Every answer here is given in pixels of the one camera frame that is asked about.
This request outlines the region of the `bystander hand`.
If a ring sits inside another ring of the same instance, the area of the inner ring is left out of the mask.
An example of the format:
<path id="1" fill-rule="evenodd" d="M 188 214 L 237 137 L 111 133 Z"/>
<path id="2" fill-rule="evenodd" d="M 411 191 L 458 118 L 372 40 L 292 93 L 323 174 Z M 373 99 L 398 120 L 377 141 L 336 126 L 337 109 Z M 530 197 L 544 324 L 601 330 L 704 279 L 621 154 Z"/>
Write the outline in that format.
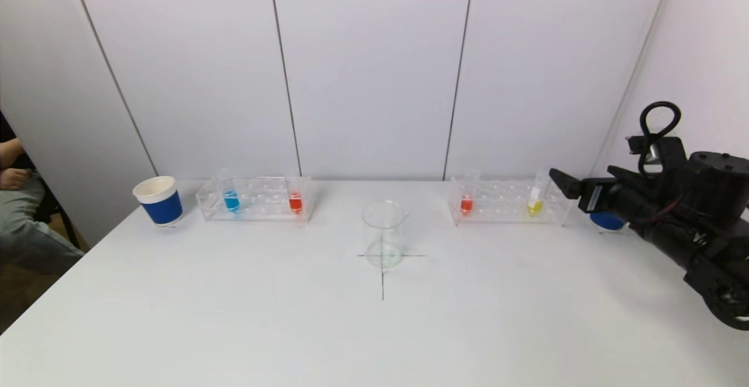
<path id="1" fill-rule="evenodd" d="M 1 190 L 20 190 L 30 179 L 26 169 L 7 168 L 1 171 Z"/>

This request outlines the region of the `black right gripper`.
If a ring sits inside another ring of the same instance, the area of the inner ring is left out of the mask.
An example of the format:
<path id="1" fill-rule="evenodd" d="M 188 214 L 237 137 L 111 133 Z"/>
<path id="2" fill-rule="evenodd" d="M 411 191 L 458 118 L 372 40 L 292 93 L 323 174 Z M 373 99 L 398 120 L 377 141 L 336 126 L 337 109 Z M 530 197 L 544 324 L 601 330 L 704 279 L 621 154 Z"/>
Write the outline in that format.
<path id="1" fill-rule="evenodd" d="M 610 212 L 631 227 L 662 222 L 662 193 L 654 181 L 618 166 L 608 166 L 606 171 L 613 178 L 581 181 L 556 168 L 548 174 L 565 198 L 575 200 L 582 195 L 579 208 L 586 214 Z"/>

